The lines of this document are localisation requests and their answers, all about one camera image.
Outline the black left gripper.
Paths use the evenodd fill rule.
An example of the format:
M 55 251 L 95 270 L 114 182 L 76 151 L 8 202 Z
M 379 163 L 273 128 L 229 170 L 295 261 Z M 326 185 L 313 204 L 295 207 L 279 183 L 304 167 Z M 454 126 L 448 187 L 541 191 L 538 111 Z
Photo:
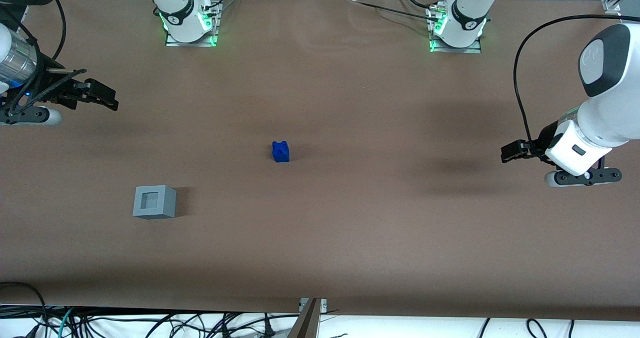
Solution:
M 540 131 L 537 140 L 520 140 L 501 147 L 501 162 L 527 159 L 528 155 L 536 155 L 540 160 L 560 160 L 569 149 L 569 131 L 569 121 L 551 122 Z

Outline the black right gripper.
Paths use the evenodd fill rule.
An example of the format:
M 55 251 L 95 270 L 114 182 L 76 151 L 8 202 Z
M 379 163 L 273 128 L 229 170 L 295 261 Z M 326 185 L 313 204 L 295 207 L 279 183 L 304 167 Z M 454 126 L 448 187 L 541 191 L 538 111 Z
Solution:
M 62 118 L 58 110 L 45 103 L 69 110 L 76 110 L 78 103 L 118 110 L 115 90 L 96 79 L 76 79 L 82 69 L 66 69 L 36 53 L 7 53 L 1 63 L 2 119 Z

